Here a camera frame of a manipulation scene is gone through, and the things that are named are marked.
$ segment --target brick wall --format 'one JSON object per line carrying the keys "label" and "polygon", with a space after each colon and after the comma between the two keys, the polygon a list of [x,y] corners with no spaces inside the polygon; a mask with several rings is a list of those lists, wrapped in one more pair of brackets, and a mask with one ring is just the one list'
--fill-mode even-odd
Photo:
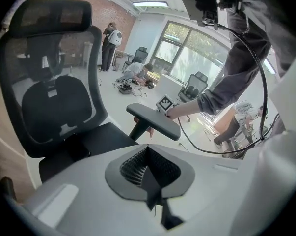
{"label": "brick wall", "polygon": [[[25,0],[17,0],[11,11],[7,14],[4,23],[9,24],[13,13]],[[91,3],[93,9],[92,24],[103,32],[110,22],[116,22],[117,28],[123,34],[123,41],[119,50],[124,50],[130,32],[135,23],[135,17],[125,9],[109,0],[85,0]]]}

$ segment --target person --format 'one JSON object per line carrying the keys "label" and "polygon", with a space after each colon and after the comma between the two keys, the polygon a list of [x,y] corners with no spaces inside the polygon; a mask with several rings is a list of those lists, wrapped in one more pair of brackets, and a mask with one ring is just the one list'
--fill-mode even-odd
{"label": "person", "polygon": [[112,58],[113,58],[116,46],[108,41],[108,37],[115,30],[117,30],[116,23],[111,22],[103,32],[103,35],[105,35],[105,38],[102,44],[102,64],[101,64],[100,71],[108,72],[110,64],[112,62]]}
{"label": "person", "polygon": [[[242,12],[227,10],[228,27],[245,39],[255,51],[261,63],[267,57],[271,45],[276,53],[278,74],[282,77],[296,57],[296,33],[287,20],[286,12],[278,0],[241,0],[242,8],[261,22],[256,25]],[[236,102],[258,74],[258,66],[245,45],[230,34],[231,49],[224,64],[224,77],[213,88],[207,89],[197,99],[180,104],[167,112],[171,119],[206,112],[215,115]],[[272,135],[281,133],[284,125],[279,118]]]}
{"label": "person", "polygon": [[122,82],[125,79],[132,79],[144,85],[146,83],[145,75],[147,72],[151,72],[152,70],[153,65],[150,63],[144,65],[142,63],[134,62],[126,68],[124,76],[117,79],[116,82]]}
{"label": "person", "polygon": [[[228,126],[227,130],[213,139],[213,142],[218,148],[221,147],[221,144],[223,142],[229,141],[230,138],[234,137],[240,127],[246,126],[246,129],[249,132],[251,130],[250,123],[262,115],[263,106],[261,106],[259,109],[255,109],[250,104],[250,107],[247,110],[241,111],[238,108],[238,105],[235,106],[237,112],[231,119],[230,125]],[[248,136],[247,140],[249,141],[249,143],[253,142],[251,136]]]}

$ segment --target black chair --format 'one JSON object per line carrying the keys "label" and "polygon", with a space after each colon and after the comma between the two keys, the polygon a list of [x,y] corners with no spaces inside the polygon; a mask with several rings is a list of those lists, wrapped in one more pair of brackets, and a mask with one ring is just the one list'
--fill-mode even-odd
{"label": "black chair", "polygon": [[[129,137],[112,123],[100,125],[108,115],[97,83],[102,33],[91,26],[91,11],[91,5],[84,1],[27,0],[0,40],[0,85],[7,111],[26,153],[44,157],[39,163],[42,182],[85,157],[136,145],[135,140],[150,126],[146,116],[137,116],[136,132]],[[37,24],[41,16],[53,24]],[[30,72],[18,62],[17,55],[25,53],[29,43],[40,46],[42,41],[46,48],[42,52],[36,48],[26,64],[32,66]],[[82,67],[85,42],[93,44],[87,69]],[[62,72],[41,76],[48,45],[54,48],[49,63],[57,63],[55,45],[59,44],[64,53]],[[34,80],[35,73],[40,76]],[[20,74],[23,77],[16,82],[14,78]]]}
{"label": "black chair", "polygon": [[207,81],[208,77],[201,72],[191,74],[186,87],[183,87],[178,93],[179,99],[184,103],[194,100],[208,87]]}
{"label": "black chair", "polygon": [[124,63],[124,65],[123,65],[123,72],[132,63],[135,63],[135,62],[136,63],[143,63],[147,56],[148,56],[147,48],[145,48],[145,47],[139,47],[136,50],[136,53],[135,53],[135,56],[133,57],[133,60],[132,61],[126,61]]}

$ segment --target armrest pad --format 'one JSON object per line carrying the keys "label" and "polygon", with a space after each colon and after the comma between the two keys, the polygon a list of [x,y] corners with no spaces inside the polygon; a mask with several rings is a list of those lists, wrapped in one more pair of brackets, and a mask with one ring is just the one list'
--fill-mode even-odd
{"label": "armrest pad", "polygon": [[127,106],[126,111],[139,120],[145,120],[150,124],[150,127],[175,141],[181,136],[181,129],[178,124],[149,107],[133,103]]}

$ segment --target gray sleeve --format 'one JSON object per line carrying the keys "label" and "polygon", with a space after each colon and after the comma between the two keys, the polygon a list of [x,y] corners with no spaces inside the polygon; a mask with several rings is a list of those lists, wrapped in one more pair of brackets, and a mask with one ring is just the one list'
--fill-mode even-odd
{"label": "gray sleeve", "polygon": [[[264,31],[257,27],[245,15],[228,11],[228,26],[237,33],[243,34],[255,50],[261,62],[265,60],[271,44]],[[201,112],[214,115],[236,102],[258,73],[258,67],[249,50],[233,35],[230,35],[232,48],[224,65],[224,77],[214,89],[208,89],[198,97]]]}

